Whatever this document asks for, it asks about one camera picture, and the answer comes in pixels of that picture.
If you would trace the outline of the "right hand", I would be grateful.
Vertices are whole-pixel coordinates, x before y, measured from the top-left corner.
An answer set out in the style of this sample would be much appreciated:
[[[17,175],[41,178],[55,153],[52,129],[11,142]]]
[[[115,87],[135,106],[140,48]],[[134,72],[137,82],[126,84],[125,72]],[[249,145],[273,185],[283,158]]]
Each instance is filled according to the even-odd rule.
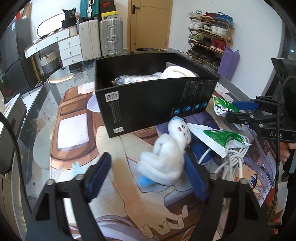
[[[296,149],[296,143],[283,143],[280,142],[280,160],[284,163],[288,160],[290,157],[289,150],[295,150]]]

